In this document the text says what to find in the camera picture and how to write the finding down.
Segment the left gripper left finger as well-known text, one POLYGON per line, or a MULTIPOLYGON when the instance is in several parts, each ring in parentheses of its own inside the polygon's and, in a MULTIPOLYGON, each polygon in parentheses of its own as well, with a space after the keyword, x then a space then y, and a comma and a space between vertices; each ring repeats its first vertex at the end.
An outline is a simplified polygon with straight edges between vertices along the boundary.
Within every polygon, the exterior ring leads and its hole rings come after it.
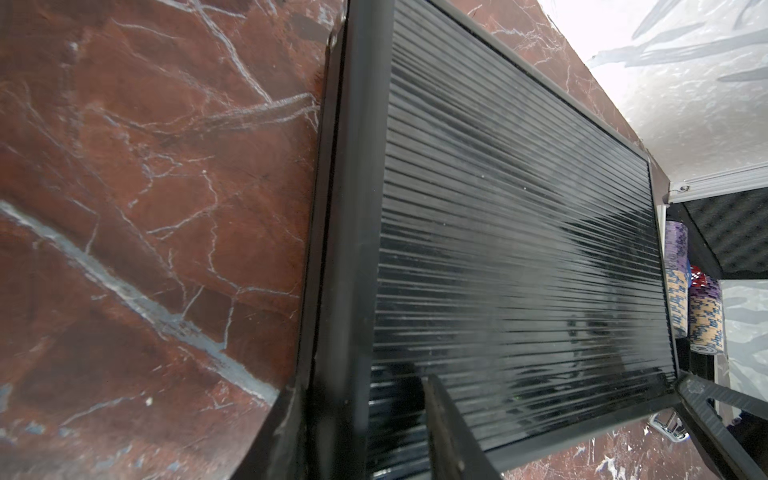
POLYGON ((431 479, 496 479, 501 474, 481 449, 440 379, 422 379, 431 479))

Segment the black poker case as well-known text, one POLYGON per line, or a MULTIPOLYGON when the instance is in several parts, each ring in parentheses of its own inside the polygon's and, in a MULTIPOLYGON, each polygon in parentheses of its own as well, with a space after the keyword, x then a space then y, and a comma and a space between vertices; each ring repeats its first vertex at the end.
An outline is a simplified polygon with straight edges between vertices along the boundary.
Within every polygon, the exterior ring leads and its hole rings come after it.
POLYGON ((502 474, 673 406, 648 160, 446 1, 350 1, 297 368, 238 479, 431 479, 422 379, 502 474))

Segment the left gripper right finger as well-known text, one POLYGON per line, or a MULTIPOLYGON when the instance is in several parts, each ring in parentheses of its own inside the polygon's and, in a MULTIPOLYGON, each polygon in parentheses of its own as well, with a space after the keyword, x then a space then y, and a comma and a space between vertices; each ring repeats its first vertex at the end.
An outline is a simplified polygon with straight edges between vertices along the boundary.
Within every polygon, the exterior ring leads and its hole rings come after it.
POLYGON ((676 386, 676 408, 705 464, 721 479, 767 477, 767 403, 704 378, 686 374, 676 386), (726 424, 716 406, 740 411, 726 424))

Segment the silver aluminium poker case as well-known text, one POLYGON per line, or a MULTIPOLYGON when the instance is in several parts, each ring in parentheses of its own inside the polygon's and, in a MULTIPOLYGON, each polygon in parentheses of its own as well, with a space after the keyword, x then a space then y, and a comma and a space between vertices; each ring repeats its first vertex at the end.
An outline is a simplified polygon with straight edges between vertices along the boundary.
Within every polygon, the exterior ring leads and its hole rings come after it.
POLYGON ((746 395, 767 398, 767 166, 757 164, 673 182, 656 163, 651 185, 661 228, 688 229, 690 267, 722 290, 725 351, 691 350, 688 335, 672 338, 681 369, 746 395))

